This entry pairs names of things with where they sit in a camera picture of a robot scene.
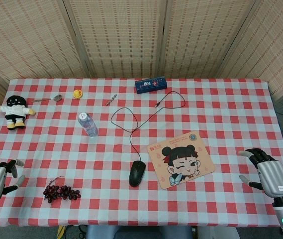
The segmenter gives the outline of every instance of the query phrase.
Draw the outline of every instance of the spoon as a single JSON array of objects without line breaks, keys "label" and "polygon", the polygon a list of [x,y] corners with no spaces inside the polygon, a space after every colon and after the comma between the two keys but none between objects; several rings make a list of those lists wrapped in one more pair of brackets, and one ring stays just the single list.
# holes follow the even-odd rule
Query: spoon
[{"label": "spoon", "polygon": [[39,101],[49,101],[49,100],[53,100],[53,101],[60,101],[62,99],[62,95],[56,95],[54,98],[45,98],[45,99],[40,99],[40,100],[33,100],[33,102],[39,102]]}]

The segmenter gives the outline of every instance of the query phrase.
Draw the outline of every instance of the tablecloth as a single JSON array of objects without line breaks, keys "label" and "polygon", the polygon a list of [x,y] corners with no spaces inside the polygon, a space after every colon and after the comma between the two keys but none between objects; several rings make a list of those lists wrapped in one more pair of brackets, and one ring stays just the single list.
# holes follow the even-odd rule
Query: tablecloth
[{"label": "tablecloth", "polygon": [[[0,199],[0,226],[109,225],[223,225],[278,226],[273,200],[244,185],[239,175],[258,181],[255,167],[239,150],[261,147],[283,164],[283,138],[268,84],[259,79],[167,79],[168,88],[136,94],[136,79],[15,79],[6,99],[20,95],[37,113],[27,116],[25,129],[8,131],[0,113],[0,162],[20,159],[22,186]],[[73,90],[83,97],[74,99]],[[139,187],[128,184],[138,155],[129,133],[110,123],[120,107],[129,107],[140,122],[157,109],[170,90],[180,92],[186,106],[164,109],[132,138],[146,171]],[[59,102],[33,99],[61,94]],[[109,107],[105,103],[117,94]],[[160,104],[179,106],[177,94]],[[99,136],[89,138],[78,114],[93,116]],[[115,120],[133,128],[133,116],[121,112]],[[163,190],[147,153],[149,144],[198,130],[215,164],[215,172]],[[81,191],[82,198],[48,204],[43,191],[49,181]],[[6,185],[16,179],[8,176]]]}]

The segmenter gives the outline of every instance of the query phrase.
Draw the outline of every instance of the robot finger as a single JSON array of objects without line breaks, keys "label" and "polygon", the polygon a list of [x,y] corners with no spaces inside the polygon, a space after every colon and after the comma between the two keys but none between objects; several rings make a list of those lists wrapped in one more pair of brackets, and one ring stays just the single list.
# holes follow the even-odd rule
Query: robot finger
[{"label": "robot finger", "polygon": [[22,175],[21,177],[19,177],[16,184],[3,188],[2,194],[6,195],[6,194],[18,189],[22,185],[22,183],[24,182],[24,179],[25,179],[25,176]]},{"label": "robot finger", "polygon": [[16,159],[16,163],[15,163],[17,166],[20,166],[20,167],[23,167],[24,166],[24,163],[19,160],[19,159]]},{"label": "robot finger", "polygon": [[242,180],[242,182],[245,183],[246,185],[248,185],[248,186],[250,186],[252,188],[263,190],[263,187],[262,187],[261,183],[252,182],[248,178],[246,178],[244,175],[240,175],[239,177]]},{"label": "robot finger", "polygon": [[11,173],[13,178],[17,178],[17,170],[15,165],[11,168]]},{"label": "robot finger", "polygon": [[269,161],[275,161],[275,159],[273,157],[271,157],[270,155],[267,155]]},{"label": "robot finger", "polygon": [[267,159],[264,158],[264,157],[261,155],[262,150],[259,149],[259,148],[250,148],[250,149],[246,149],[246,151],[251,152],[252,154],[254,154],[254,156],[256,157],[256,159],[257,159],[257,161],[258,161],[259,163],[264,162],[264,161],[267,161]]},{"label": "robot finger", "polygon": [[248,157],[249,160],[253,163],[253,165],[257,168],[257,164],[259,163],[259,161],[257,160],[257,158],[254,156],[253,153],[246,150],[246,151],[239,151],[239,155]]},{"label": "robot finger", "polygon": [[267,155],[263,150],[260,148],[255,149],[264,159],[264,161],[271,161],[274,160],[271,156]]}]

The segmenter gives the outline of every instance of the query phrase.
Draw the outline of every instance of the black and white plush doll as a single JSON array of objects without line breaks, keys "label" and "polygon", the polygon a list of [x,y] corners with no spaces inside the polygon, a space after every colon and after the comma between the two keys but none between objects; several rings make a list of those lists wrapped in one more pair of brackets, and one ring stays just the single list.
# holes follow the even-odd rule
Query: black and white plush doll
[{"label": "black and white plush doll", "polygon": [[0,106],[0,112],[5,113],[8,130],[24,128],[26,115],[34,115],[35,111],[27,108],[26,100],[21,96],[10,96],[6,106]]}]

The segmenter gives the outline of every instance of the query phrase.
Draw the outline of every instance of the mouse pad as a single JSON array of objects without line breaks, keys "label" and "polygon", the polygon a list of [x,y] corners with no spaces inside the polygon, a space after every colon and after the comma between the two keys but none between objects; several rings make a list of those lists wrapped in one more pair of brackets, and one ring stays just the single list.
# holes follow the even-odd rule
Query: mouse pad
[{"label": "mouse pad", "polygon": [[162,189],[215,170],[197,131],[149,145],[147,149]]}]

